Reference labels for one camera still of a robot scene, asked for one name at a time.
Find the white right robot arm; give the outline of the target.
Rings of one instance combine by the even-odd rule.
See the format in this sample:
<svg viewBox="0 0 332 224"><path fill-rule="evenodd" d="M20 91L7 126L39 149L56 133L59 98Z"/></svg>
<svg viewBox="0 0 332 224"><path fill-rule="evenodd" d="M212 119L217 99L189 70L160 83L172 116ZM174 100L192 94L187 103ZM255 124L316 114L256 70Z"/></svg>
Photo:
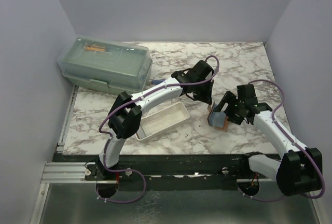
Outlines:
<svg viewBox="0 0 332 224"><path fill-rule="evenodd" d="M239 173L244 178L261 174L276 182L284 196L320 191L326 186L323 178L322 154L309 148L284 128L275 111L265 102L260 103L253 84L237 86L237 93L228 91L218 104L212 104L208 123L218 129L227 122L240 125L243 121L260 130L276 149L280 160L261 152L242 155Z"/></svg>

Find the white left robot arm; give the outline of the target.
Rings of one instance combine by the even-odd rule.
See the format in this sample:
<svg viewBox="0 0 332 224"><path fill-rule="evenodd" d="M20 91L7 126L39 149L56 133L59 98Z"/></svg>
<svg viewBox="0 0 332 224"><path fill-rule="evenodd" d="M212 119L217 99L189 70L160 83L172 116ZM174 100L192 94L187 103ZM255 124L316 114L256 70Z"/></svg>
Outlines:
<svg viewBox="0 0 332 224"><path fill-rule="evenodd" d="M200 60L194 67L175 71L168 79L145 91L121 92L99 126L99 132L107 134L108 140L96 163L97 174L109 180L118 172L115 165L125 141L139 130L142 116L152 108L187 94L192 94L194 101L211 104L213 78L218 71L218 67L212 68L206 60Z"/></svg>

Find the tan leather card holder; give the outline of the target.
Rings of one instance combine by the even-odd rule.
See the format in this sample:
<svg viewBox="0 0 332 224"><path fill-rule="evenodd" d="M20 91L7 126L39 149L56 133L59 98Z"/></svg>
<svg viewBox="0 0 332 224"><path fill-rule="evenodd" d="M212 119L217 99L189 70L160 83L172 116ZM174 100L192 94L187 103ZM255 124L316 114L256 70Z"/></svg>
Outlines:
<svg viewBox="0 0 332 224"><path fill-rule="evenodd" d="M222 130L225 131L228 129L229 121L228 117L224 112L215 112L216 105L213 103L211 106L208 107L208 117L207 117L207 122L208 125L217 129L217 130Z"/></svg>

